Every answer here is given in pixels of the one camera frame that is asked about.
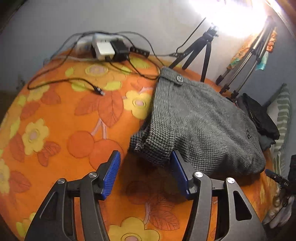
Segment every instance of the pillow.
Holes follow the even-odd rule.
[[[282,175],[286,166],[289,166],[284,160],[283,150],[289,129],[291,116],[291,101],[287,84],[283,84],[280,89],[271,97],[265,106],[267,106],[267,114],[276,124],[280,137],[275,140],[275,144],[271,146],[270,151],[273,156],[274,170],[277,174]]]

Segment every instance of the orange patterned cloth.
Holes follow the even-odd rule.
[[[133,56],[145,74],[157,74],[151,62]],[[52,61],[45,69],[55,66]],[[80,179],[120,151],[121,167],[111,195],[100,201],[111,241],[182,240],[192,202],[178,192],[170,173],[127,153],[130,136],[138,131],[151,105],[156,81],[133,75],[129,63],[109,64],[67,60],[37,83],[83,77],[106,95],[89,91],[88,84],[24,88],[0,127],[0,213],[12,232],[23,240],[29,225],[54,182]],[[193,80],[200,76],[176,69]],[[219,87],[206,83],[216,91]],[[265,152],[267,167],[272,167]],[[276,185],[264,173],[237,180],[262,220]],[[212,201],[208,240],[214,240],[217,199]],[[79,199],[75,199],[78,240],[83,240]]]

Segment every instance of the orange bedsheet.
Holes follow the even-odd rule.
[[[131,62],[142,73],[157,74],[147,60],[133,56]],[[78,80],[31,91],[24,88],[7,111],[0,127],[0,214],[20,240],[57,179],[82,178],[106,162],[113,150],[121,153],[121,168],[111,195],[100,201],[110,240],[182,240],[192,202],[179,194],[169,173],[127,153],[130,136],[147,116],[156,81],[133,75],[128,63],[116,66],[122,71],[109,64],[67,60],[36,83],[83,77],[106,95],[94,94]],[[192,71],[176,70],[200,79]],[[211,81],[206,83],[219,91]],[[272,168],[269,151],[265,157]],[[275,183],[264,173],[237,181],[262,220]],[[216,215],[213,198],[208,240],[214,240]],[[75,219],[78,240],[83,240],[79,200]]]

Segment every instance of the gray houndstooth fabric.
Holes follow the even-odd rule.
[[[265,159],[254,123],[209,85],[162,68],[152,112],[131,137],[130,151],[169,164],[173,150],[207,175],[262,172]]]

